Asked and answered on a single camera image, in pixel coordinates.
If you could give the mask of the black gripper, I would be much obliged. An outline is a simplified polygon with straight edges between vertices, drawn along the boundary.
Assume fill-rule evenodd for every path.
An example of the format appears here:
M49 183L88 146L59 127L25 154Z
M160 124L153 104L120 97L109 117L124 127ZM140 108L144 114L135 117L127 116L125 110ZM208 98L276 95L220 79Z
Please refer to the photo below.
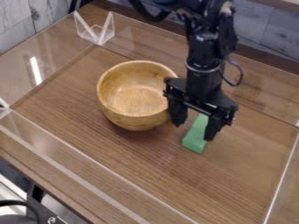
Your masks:
M220 87L208 93L191 93L187 91L187 80L183 78L167 77L164 80L165 89L163 95L168 101L168 110L172 124L179 127L188 118L188 109L208 116L208 123L204 130L204 140L212 141L224 125L231 125L235 113L239 110L237 104L224 95Z

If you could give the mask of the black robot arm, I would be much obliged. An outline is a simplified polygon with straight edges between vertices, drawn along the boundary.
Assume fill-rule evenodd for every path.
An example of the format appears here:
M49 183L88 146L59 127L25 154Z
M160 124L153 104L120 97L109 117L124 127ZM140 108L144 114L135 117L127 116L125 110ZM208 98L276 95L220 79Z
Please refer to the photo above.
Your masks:
M225 65L235 63L229 55L239 41L233 0L153 0L160 9L157 14L147 10L141 0L128 2L151 22L160 22L175 13L184 23L187 76L164 80L163 95L173 125L184 124L189 109L208 117L203 139L211 141L221 128L232 124L239 110L239 105L221 90L224 83L232 87L240 85L225 77Z

